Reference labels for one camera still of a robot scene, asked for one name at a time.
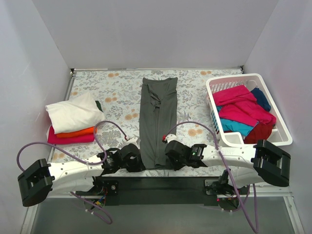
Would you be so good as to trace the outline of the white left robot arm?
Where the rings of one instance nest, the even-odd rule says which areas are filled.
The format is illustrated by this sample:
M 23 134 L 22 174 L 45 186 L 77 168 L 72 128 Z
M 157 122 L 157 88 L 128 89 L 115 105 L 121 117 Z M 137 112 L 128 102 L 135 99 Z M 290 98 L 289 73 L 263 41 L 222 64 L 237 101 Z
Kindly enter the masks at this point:
M 139 148 L 130 143 L 121 149 L 110 148 L 86 159 L 75 158 L 65 163 L 49 163 L 38 159 L 18 176 L 19 191 L 24 207 L 43 202 L 49 194 L 76 192 L 81 195 L 115 194 L 112 182 L 103 175 L 120 169 L 128 172 L 145 170 Z

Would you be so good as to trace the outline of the folded white t shirt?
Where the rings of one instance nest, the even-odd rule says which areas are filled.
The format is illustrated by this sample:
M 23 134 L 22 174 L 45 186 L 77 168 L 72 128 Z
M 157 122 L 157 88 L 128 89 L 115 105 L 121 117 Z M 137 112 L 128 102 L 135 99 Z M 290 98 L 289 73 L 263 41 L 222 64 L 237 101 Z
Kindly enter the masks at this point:
M 89 92 L 67 101 L 46 105 L 45 109 L 55 134 L 80 131 L 105 120 L 104 113 Z

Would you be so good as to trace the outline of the folded orange t shirt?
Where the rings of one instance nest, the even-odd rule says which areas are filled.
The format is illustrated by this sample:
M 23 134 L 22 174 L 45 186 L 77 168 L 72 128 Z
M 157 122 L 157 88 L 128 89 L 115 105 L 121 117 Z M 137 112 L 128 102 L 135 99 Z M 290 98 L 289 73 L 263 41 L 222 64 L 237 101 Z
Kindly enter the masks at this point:
M 69 132 L 69 133 L 58 133 L 58 134 L 56 134 L 56 136 L 58 138 L 80 137 L 80 136 L 84 136 L 84 135 L 93 134 L 94 130 L 96 130 L 96 132 L 97 132 L 97 128 L 89 127 L 86 129 L 82 129 L 82 130 L 78 130 L 78 131 L 74 131 L 74 132 Z

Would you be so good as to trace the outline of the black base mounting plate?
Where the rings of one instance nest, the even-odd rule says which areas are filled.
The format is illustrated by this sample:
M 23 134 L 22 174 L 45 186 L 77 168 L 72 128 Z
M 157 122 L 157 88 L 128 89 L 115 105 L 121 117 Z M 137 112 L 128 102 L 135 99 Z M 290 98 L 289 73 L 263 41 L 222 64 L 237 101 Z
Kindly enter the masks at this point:
M 218 197 L 233 198 L 234 189 L 218 177 L 94 177 L 93 187 L 77 195 L 106 195 L 106 205 L 203 204 L 218 205 Z

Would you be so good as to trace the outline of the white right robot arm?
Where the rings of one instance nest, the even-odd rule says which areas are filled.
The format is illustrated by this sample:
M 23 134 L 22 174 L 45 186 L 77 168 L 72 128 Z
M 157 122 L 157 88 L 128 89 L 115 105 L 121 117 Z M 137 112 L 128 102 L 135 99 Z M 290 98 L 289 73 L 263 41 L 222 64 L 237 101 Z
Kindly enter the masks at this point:
M 219 183 L 223 192 L 233 193 L 237 188 L 266 182 L 276 187 L 288 187 L 290 183 L 291 156 L 266 140 L 259 140 L 249 147 L 215 147 L 195 144 L 188 147 L 175 135 L 165 140 L 165 155 L 175 171 L 185 166 L 212 167 L 223 165 L 225 172 Z

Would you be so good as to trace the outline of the teal t shirt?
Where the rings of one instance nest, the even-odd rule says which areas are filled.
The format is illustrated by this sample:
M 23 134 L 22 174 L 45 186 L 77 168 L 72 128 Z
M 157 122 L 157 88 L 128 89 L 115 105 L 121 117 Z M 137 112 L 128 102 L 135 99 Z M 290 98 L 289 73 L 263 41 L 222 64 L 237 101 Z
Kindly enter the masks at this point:
M 239 132 L 243 137 L 247 137 L 258 124 L 256 119 L 233 104 L 216 108 L 224 132 Z

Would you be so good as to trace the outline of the navy blue t shirt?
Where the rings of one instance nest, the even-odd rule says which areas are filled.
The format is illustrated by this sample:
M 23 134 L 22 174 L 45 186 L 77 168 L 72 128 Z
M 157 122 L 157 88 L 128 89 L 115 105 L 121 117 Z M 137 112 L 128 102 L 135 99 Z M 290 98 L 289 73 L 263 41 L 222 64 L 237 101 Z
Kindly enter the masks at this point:
M 259 88 L 252 89 L 251 93 L 256 98 L 257 104 L 261 106 L 265 111 L 270 112 L 271 106 L 264 93 Z

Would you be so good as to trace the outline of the white plastic laundry basket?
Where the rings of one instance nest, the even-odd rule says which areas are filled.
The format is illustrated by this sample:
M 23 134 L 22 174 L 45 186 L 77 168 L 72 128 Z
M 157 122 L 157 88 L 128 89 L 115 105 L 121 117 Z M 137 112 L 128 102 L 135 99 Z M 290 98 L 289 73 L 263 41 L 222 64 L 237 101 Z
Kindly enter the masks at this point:
M 214 131 L 217 139 L 220 140 L 222 146 L 229 147 L 244 147 L 243 137 L 239 132 L 226 133 L 224 132 L 221 120 L 218 115 L 217 107 L 213 98 L 213 94 L 218 91 L 232 88 L 235 85 L 245 85 L 248 90 L 259 88 L 266 97 L 268 103 L 271 106 L 270 113 L 276 117 L 277 123 L 272 129 L 271 135 L 268 137 L 268 141 L 276 146 L 291 145 L 293 138 L 272 98 L 263 78 L 257 73 L 240 74 L 240 75 L 227 75 L 215 78 L 210 78 L 206 81 L 207 96 L 206 101 L 210 107 L 210 116 L 213 121 Z

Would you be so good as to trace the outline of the folded dark green t shirt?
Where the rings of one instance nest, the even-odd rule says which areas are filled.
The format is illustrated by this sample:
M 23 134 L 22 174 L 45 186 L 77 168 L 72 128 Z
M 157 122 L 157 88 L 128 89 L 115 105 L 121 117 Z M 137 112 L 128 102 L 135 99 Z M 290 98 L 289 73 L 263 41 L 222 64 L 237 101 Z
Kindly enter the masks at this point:
M 101 112 L 103 112 L 101 103 L 100 103 L 98 100 L 96 100 L 95 103 L 96 103 L 96 105 L 97 105 L 97 108 L 98 108 Z

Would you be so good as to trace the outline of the dark red t shirt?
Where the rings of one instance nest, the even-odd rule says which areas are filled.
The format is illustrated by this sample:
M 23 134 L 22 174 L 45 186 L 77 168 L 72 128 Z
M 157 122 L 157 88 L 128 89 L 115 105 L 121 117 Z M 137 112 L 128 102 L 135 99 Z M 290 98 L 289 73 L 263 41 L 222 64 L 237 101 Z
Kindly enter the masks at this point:
M 263 123 L 257 124 L 245 137 L 245 144 L 256 144 L 258 140 L 267 140 L 272 133 L 273 126 Z

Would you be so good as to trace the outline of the grey t shirt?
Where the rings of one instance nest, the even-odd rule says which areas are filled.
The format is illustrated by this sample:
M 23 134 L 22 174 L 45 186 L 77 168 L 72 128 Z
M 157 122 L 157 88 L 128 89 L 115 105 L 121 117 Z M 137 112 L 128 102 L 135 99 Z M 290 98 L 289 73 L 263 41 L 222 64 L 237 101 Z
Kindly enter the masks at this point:
M 142 80 L 139 138 L 146 169 L 168 165 L 162 138 L 177 123 L 177 81 L 177 78 Z

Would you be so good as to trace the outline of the folded magenta t shirt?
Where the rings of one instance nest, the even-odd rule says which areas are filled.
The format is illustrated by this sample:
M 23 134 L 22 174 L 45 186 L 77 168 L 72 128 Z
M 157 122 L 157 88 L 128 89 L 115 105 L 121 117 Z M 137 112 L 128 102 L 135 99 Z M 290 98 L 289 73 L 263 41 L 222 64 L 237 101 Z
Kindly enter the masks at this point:
M 54 132 L 54 128 L 50 126 L 48 130 L 47 142 L 51 144 L 76 144 L 76 143 L 90 143 L 95 140 L 94 133 L 84 136 L 72 137 L 72 138 L 58 138 Z

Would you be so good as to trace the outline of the pink t shirt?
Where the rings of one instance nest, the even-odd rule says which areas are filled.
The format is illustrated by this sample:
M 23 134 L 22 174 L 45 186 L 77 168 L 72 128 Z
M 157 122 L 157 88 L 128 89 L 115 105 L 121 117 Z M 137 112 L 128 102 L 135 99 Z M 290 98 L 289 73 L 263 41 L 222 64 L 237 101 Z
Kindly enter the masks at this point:
M 257 104 L 254 95 L 244 86 L 239 85 L 213 94 L 220 118 L 256 126 L 259 123 L 275 125 L 276 117 Z

